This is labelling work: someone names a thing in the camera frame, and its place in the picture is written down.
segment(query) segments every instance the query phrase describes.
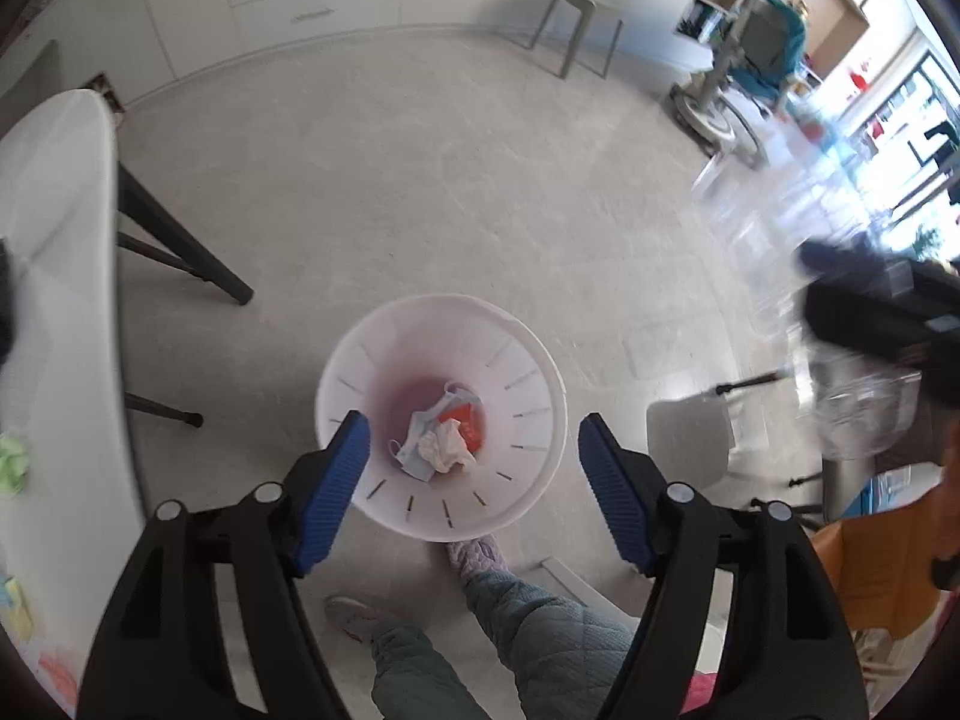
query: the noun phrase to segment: shoe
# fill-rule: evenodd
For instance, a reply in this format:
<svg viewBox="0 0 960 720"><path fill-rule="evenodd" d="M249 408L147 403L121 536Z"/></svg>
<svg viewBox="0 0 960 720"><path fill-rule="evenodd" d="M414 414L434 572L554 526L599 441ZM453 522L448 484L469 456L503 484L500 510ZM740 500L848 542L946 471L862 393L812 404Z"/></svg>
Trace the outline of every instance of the shoe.
<svg viewBox="0 0 960 720"><path fill-rule="evenodd" d="M373 635L383 623L395 620L394 615L354 601L344 595L331 595L323 603L326 619L354 641L372 644Z"/></svg>
<svg viewBox="0 0 960 720"><path fill-rule="evenodd" d="M446 553L450 558L450 565L460 575L463 584L467 584L472 576L482 571L510 573L496 540L489 533L470 541L451 541L446 546Z"/></svg>

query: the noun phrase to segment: red packaging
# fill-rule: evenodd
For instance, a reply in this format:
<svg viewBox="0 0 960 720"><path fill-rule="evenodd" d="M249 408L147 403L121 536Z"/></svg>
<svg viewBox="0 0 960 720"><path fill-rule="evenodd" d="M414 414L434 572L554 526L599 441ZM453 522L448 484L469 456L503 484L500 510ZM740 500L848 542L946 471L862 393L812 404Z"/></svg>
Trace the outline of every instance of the red packaging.
<svg viewBox="0 0 960 720"><path fill-rule="evenodd" d="M448 419L456 419L460 423L459 431L467 445L467 452L475 455L483 446L480 409L474 409L472 403L464 403L462 406L443 412L438 422L445 422Z"/></svg>

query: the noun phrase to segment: quilted pants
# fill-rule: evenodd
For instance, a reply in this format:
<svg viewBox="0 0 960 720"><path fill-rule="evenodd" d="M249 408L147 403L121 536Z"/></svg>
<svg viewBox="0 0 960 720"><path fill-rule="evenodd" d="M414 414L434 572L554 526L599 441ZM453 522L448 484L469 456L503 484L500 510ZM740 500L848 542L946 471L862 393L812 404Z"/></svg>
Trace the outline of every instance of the quilted pants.
<svg viewBox="0 0 960 720"><path fill-rule="evenodd" d="M626 628L506 572L477 574L464 594L514 672L528 720L597 717L630 649ZM373 659L373 702L385 720L490 720L415 626L378 631Z"/></svg>

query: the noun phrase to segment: metal stool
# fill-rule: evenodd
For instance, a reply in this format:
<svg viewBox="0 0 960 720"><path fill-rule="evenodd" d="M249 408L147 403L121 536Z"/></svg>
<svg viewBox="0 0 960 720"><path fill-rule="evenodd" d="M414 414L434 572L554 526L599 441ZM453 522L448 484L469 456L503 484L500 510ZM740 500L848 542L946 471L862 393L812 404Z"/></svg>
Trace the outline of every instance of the metal stool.
<svg viewBox="0 0 960 720"><path fill-rule="evenodd" d="M544 13L544 18L541 20L541 23L536 28L536 32L534 33L534 39L530 41L531 49L536 45L536 41L539 40L539 36L541 36L541 33L544 31L544 27L546 26L554 7L556 7L557 1L558 0L551 0L550 4L547 6L546 13ZM560 78L565 79L569 74L570 66L573 64L573 60L576 57L578 50L580 50L580 44L584 39L584 35L587 34L587 28L590 25L590 19L593 18L593 14L598 10L602 10L616 16L616 32L613 33L613 42L610 44L610 51L607 53L607 61L603 66L603 73L600 74L602 79L606 79L607 72L610 70L610 63L613 61L613 52L616 51L616 44L617 41L620 40L620 32L623 29L623 19L620 16L622 9L614 0L566 1L580 11L580 18L577 22L577 28L573 30L573 35L570 37L570 45L566 50L566 57L563 60L563 66L560 68Z"/></svg>

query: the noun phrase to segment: white trash can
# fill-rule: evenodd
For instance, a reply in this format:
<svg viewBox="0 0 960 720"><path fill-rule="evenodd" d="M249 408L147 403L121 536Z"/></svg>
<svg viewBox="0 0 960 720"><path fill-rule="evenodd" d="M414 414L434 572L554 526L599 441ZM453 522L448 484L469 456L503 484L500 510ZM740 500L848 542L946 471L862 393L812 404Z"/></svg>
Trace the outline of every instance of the white trash can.
<svg viewBox="0 0 960 720"><path fill-rule="evenodd" d="M408 476L388 442L447 382L482 402L477 467ZM317 389L316 427L327 446L346 413L371 423L371 452L353 504L374 521L425 541L462 541L509 525L534 505L560 464L566 392L530 329L467 295L414 295L380 306L337 344Z"/></svg>

